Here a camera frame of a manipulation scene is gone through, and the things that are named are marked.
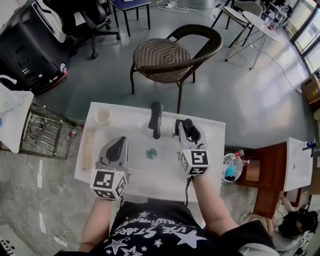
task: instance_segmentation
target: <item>wooden cabinet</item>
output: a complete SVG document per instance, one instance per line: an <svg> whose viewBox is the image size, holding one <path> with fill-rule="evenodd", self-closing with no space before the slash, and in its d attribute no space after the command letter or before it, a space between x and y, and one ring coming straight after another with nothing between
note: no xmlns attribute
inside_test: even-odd
<svg viewBox="0 0 320 256"><path fill-rule="evenodd" d="M258 188L253 212L272 219L279 193L284 189L287 168L287 142L245 152L246 165L238 185Z"/></svg>

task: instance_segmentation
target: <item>white sink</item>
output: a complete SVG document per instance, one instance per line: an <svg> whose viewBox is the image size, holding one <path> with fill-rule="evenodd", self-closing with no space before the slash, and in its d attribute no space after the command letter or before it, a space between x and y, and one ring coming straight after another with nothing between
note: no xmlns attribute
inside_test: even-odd
<svg viewBox="0 0 320 256"><path fill-rule="evenodd" d="M108 125L98 124L95 115L98 109L109 108ZM124 193L172 201L185 201L187 176L182 168L177 152L181 145L178 137L172 137L176 119L190 118L206 134L206 141L211 157L211 167L207 170L212 186L220 191L222 165L225 147L225 124L180 114L162 113L159 139L152 137L153 131L148 128L151 110L144 108L92 102L82 134L74 177L90 183L91 170L83 170L83 153L86 132L95 128L91 167L95 167L99 153L109 141L125 136L128 139L128 161L126 167L132 174ZM154 159L147 157L147 150L155 149ZM189 201L196 202L196 194L190 184Z"/></svg>
<svg viewBox="0 0 320 256"><path fill-rule="evenodd" d="M286 172L283 191L302 188L311 184L313 158L311 149L303 151L306 142L288 138L286 141Z"/></svg>

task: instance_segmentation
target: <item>black t-shirt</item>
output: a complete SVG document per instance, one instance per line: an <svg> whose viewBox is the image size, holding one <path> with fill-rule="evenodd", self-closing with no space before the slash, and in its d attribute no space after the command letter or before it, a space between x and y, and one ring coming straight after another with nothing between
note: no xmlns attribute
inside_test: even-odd
<svg viewBox="0 0 320 256"><path fill-rule="evenodd" d="M259 221L249 222L218 236L200 228L182 202L125 202L115 217L109 237L93 248L89 255L241 255L239 248L252 243L274 248ZM68 253L72 256L82 254Z"/></svg>

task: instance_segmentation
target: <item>round white table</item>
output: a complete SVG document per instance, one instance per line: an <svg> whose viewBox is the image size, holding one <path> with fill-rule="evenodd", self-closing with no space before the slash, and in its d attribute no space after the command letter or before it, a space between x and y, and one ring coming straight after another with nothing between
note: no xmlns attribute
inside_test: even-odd
<svg viewBox="0 0 320 256"><path fill-rule="evenodd" d="M230 47L232 48L229 52L229 54L227 55L226 57L226 61L227 62L233 62L233 63L236 63L236 64L239 64L241 66L244 66L246 68L248 68L249 70L252 70L256 63L257 63L257 60L259 58L259 55L262 51L262 48L264 47L264 44L265 44L265 41L266 41L266 38L270 38L276 42L279 42L279 36L278 34L274 31L274 30L271 30L269 28L267 28L265 26L265 21L262 20L261 18L259 18L258 16L252 14L251 12L248 12L248 11L244 11L243 12L243 16L248 20L248 23L247 25L244 27L244 29L241 31L241 33L237 36L237 38L233 41L233 43L230 45ZM245 39L243 40L240 40L241 39L241 36L243 34L243 32L247 29L247 27L252 24L254 27L257 28L257 31L254 32L251 36L253 36L254 34L258 33L258 32L262 32L262 36L260 36L258 39L254 40L253 42L249 43L247 46L243 47L242 49L239 49L237 47L237 45L239 45L242 41L244 41ZM257 55L255 57L255 60L254 60L254 63L251 65L249 63L249 61L246 59L246 57L241 53L244 49L246 49L247 47L249 47L250 45L254 44L255 42L257 42L258 40L261 40L260 42L260 45L259 45L259 49L258 49L258 52L257 52ZM238 62L235 62L233 60L230 60L233 56L237 55L237 54L240 54L246 61L246 64L242 64L242 63L238 63Z"/></svg>

